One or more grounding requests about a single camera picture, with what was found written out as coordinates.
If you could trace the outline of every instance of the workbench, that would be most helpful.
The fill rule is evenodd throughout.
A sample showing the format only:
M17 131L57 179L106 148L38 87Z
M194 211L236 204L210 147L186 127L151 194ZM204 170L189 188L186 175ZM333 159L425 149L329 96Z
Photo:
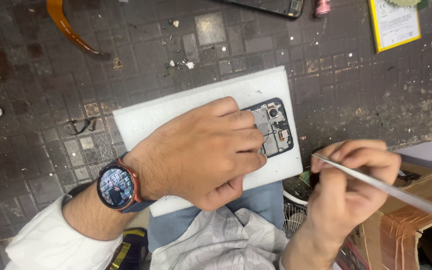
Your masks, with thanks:
M303 166L345 139L431 141L432 1L420 40L378 54L367 2L329 4L325 19L307 0L290 20L214 0L65 1L76 33L111 54L98 60L59 32L46 1L0 0L0 240L125 151L113 110L279 65ZM184 58L195 68L165 68ZM70 135L68 121L85 118L94 131Z

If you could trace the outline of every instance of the small fan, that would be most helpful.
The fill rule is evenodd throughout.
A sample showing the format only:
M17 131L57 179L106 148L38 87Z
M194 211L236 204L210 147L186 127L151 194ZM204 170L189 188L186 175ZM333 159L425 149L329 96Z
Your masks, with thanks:
M307 216L307 209L301 205L296 205L289 200L284 200L284 232L288 239L303 223Z

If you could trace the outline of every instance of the phone camera module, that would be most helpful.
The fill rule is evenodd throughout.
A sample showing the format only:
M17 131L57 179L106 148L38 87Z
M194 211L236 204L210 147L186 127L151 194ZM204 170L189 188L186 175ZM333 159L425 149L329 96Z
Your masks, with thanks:
M269 116L271 118L275 118L278 116L278 110L276 110L275 108L273 108L272 110L269 111Z

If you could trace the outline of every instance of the watch face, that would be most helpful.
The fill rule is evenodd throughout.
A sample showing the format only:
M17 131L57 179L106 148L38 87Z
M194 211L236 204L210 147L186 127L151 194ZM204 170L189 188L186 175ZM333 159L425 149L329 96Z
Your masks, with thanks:
M122 167L109 167L103 171L98 182L99 196L111 208L121 208L133 198L135 183L129 172Z

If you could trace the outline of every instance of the finger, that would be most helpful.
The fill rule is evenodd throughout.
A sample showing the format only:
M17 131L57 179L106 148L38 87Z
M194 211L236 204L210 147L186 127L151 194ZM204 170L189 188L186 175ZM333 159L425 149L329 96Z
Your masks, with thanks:
M201 109L208 109L212 115L218 117L232 114L240 110L238 104L231 96L226 96L213 100L207 104L202 105Z
M335 209L343 209L346 195L346 174L339 169L323 169L319 177L318 197L330 203Z
M342 165L350 169L366 166L371 175L388 184L393 184L401 165L401 157L398 154L375 148L359 148L349 153L342 161Z
M263 145L263 133L258 129L242 129L233 132L233 144L236 152L253 151L256 152Z
M205 197L198 199L195 205L204 211L214 211L227 203L236 200L243 194L243 175L237 176L219 187L216 187Z
M342 161L349 153L358 148L387 150L387 145L381 140L347 140L339 145L338 149L332 153L329 158L337 162Z
M263 167L268 158L261 153L242 152L236 154L233 175L246 175Z
M248 110L236 111L222 117L225 125L229 124L231 129L240 130L255 127L255 116Z
M325 148L322 148L318 151L316 151L315 153L319 153L322 156L325 157L329 157L331 156L338 148L341 144L343 144L345 141L342 142L337 142L337 143L333 143L331 145L326 146ZM315 156L311 156L311 172L313 172L314 174L319 173L324 166L325 162L322 161L321 159L315 157Z

